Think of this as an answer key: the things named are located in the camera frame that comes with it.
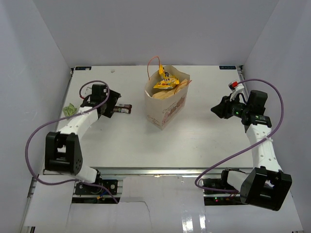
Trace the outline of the yellow snack packet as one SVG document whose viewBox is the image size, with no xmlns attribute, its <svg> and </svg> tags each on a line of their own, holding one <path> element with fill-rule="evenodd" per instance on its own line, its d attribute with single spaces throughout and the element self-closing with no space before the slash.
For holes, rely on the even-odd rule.
<svg viewBox="0 0 311 233">
<path fill-rule="evenodd" d="M 179 79 L 177 78 L 165 78 L 154 85 L 154 89 L 171 90 L 179 85 Z"/>
<path fill-rule="evenodd" d="M 158 72 L 163 80 L 169 79 L 171 77 L 171 74 L 165 70 L 163 65 L 159 65 Z"/>
</svg>

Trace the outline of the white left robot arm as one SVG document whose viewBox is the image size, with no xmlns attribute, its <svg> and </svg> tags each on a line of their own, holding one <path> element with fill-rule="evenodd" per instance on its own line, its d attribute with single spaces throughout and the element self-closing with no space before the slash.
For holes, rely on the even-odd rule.
<svg viewBox="0 0 311 233">
<path fill-rule="evenodd" d="M 108 90 L 105 84 L 94 84 L 91 94 L 84 97 L 78 115 L 72 117 L 60 131 L 47 134 L 45 169 L 86 182 L 86 188 L 91 193 L 99 193 L 103 182 L 97 178 L 96 169 L 84 165 L 80 139 L 101 116 L 112 117 L 120 97 L 120 93 Z"/>
</svg>

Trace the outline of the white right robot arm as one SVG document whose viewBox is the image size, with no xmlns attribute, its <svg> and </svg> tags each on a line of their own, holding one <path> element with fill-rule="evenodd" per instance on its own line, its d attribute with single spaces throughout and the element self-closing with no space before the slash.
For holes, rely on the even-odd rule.
<svg viewBox="0 0 311 233">
<path fill-rule="evenodd" d="M 243 204 L 278 211 L 292 185 L 292 178 L 282 171 L 274 152 L 273 142 L 268 137 L 272 131 L 271 120 L 264 115 L 268 95 L 253 90 L 248 101 L 240 101 L 241 91 L 224 96 L 220 104 L 211 109 L 219 118 L 238 117 L 245 128 L 251 145 L 253 170 L 246 174 L 239 169 L 222 171 L 219 187 L 224 193 L 237 190 Z"/>
</svg>

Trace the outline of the large brown chips bag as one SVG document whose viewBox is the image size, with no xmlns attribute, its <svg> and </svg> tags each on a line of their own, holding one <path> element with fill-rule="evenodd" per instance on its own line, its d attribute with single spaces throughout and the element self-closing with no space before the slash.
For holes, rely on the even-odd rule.
<svg viewBox="0 0 311 233">
<path fill-rule="evenodd" d="M 162 90 L 160 92 L 157 92 L 157 93 L 153 94 L 152 98 L 159 99 L 159 100 L 167 99 L 167 98 L 175 95 L 177 92 L 179 92 L 184 87 L 188 86 L 191 82 L 192 82 L 192 80 L 184 79 L 181 82 L 181 84 L 177 85 L 174 89 Z"/>
</svg>

